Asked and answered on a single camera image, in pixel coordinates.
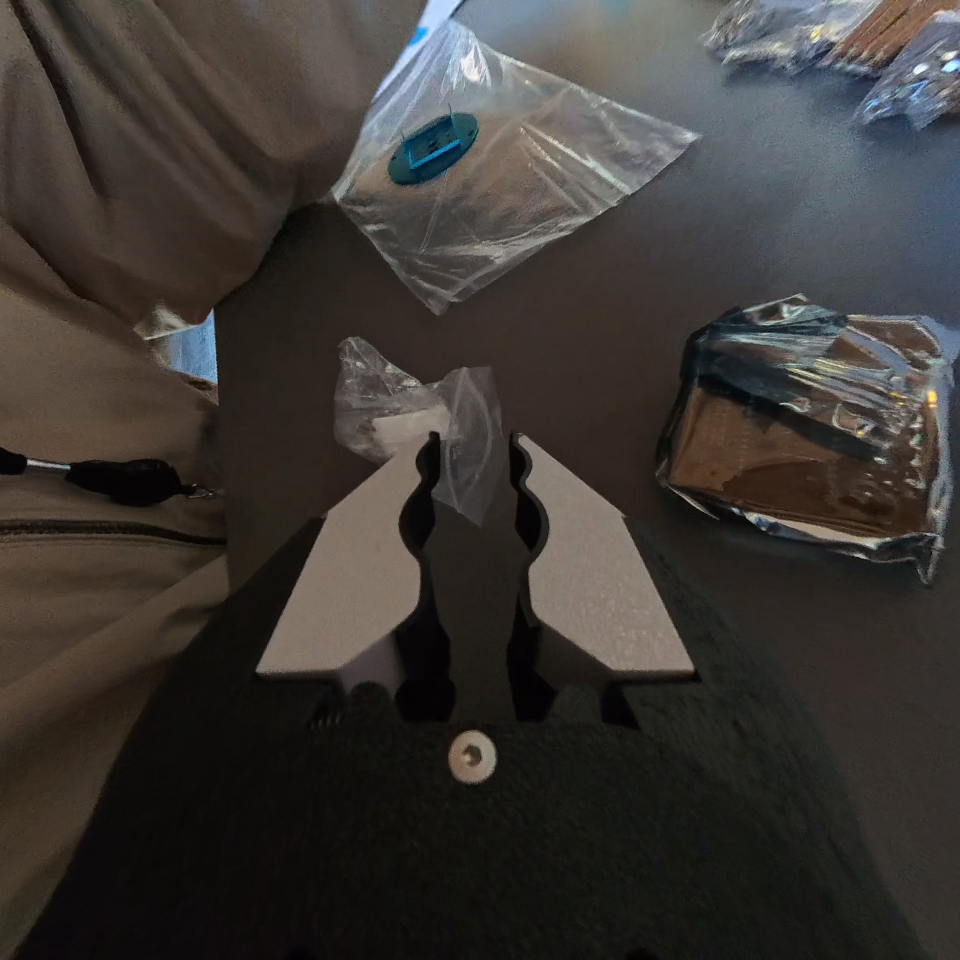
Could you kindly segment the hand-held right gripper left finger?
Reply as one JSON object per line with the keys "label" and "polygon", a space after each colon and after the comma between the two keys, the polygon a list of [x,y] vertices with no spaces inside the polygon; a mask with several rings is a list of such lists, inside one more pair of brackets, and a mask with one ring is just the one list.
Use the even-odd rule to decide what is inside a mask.
{"label": "hand-held right gripper left finger", "polygon": [[406,721],[450,720],[451,642],[426,556],[441,454],[436,431],[402,445],[321,518],[258,678],[326,684],[340,702],[377,684]]}

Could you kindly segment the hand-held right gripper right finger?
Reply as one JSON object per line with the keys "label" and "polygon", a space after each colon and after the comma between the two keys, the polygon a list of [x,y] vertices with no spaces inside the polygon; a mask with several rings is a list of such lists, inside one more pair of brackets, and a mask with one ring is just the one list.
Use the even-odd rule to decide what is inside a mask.
{"label": "hand-held right gripper right finger", "polygon": [[597,695],[603,719],[628,724],[625,690],[696,682],[626,515],[520,431],[509,466],[528,552],[506,654],[516,719],[545,721],[575,687]]}

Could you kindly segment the small labelled clear zip bag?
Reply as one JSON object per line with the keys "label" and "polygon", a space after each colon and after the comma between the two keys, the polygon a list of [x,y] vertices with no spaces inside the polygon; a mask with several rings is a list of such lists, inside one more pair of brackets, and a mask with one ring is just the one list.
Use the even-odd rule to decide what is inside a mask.
{"label": "small labelled clear zip bag", "polygon": [[488,366],[460,367],[424,383],[359,337],[339,344],[334,436],[381,465],[402,448],[439,439],[433,498],[473,524],[494,499],[505,451],[501,405]]}

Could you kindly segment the clear plastic bag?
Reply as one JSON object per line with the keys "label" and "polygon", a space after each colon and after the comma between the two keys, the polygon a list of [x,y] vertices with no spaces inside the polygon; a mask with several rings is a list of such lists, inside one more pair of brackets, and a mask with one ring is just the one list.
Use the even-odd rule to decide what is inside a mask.
{"label": "clear plastic bag", "polygon": [[[403,135],[474,114],[465,157],[394,184]],[[435,315],[618,206],[700,139],[502,54],[454,19],[434,31],[366,114],[332,190],[337,205]]]}

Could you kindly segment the blue perforated round metal plate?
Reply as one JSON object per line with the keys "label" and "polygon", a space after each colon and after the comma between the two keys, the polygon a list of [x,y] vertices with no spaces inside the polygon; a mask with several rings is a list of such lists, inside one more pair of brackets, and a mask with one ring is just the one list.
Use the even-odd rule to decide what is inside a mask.
{"label": "blue perforated round metal plate", "polygon": [[[439,160],[428,163],[418,169],[411,170],[403,153],[402,138],[411,136],[415,131],[423,126],[426,126],[436,118],[446,116],[448,114],[451,114],[457,122],[459,134],[462,139],[462,150],[458,153],[450,153],[447,156],[441,157]],[[418,129],[408,135],[403,134],[390,156],[387,167],[388,176],[390,180],[397,186],[418,186],[432,181],[441,174],[445,173],[451,167],[462,161],[466,154],[473,148],[474,142],[479,134],[478,119],[474,114],[469,112],[449,111],[446,114],[441,114],[428,121],[423,126],[420,126]]]}

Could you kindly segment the zip bag of assorted screws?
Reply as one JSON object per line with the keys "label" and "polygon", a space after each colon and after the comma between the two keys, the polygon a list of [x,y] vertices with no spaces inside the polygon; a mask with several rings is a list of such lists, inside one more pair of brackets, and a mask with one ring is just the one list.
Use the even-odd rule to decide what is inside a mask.
{"label": "zip bag of assorted screws", "polygon": [[732,1],[720,9],[700,43],[724,66],[801,70],[839,42],[856,7],[841,1]]}

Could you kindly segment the zip bag of brass standoffs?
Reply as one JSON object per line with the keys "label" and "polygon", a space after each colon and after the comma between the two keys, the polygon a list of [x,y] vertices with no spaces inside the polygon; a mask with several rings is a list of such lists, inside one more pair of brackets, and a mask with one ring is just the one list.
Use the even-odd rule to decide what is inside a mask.
{"label": "zip bag of brass standoffs", "polygon": [[832,48],[827,63],[859,75],[876,73],[900,53],[939,2],[883,1]]}

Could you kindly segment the grey desk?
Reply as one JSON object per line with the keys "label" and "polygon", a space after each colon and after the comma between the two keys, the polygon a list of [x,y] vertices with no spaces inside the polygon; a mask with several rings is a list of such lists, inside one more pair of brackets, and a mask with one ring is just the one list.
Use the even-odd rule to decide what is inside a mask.
{"label": "grey desk", "polygon": [[338,345],[436,380],[490,366],[507,430],[639,523],[815,718],[884,882],[958,958],[958,509],[930,585],[717,522],[660,488],[655,448],[693,330],[801,293],[958,330],[958,125],[858,126],[828,69],[729,74],[718,2],[469,2],[530,65],[701,134],[617,208],[434,316],[335,205],[292,216],[215,315],[229,583],[370,465],[336,443]]}

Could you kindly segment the silver foil bag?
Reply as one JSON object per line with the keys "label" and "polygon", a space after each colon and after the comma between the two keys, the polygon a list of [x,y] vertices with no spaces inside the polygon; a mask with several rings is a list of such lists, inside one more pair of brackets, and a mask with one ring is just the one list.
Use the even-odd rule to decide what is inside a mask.
{"label": "silver foil bag", "polygon": [[954,503],[958,329],[792,294],[695,330],[660,486],[703,514],[931,583]]}

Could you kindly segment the assembly guide booklet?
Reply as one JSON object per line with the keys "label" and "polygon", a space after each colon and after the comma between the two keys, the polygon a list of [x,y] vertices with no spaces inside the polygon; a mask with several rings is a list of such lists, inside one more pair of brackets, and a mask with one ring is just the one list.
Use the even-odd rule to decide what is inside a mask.
{"label": "assembly guide booklet", "polygon": [[410,40],[401,52],[395,69],[405,66],[430,39],[464,5],[464,1],[427,1]]}

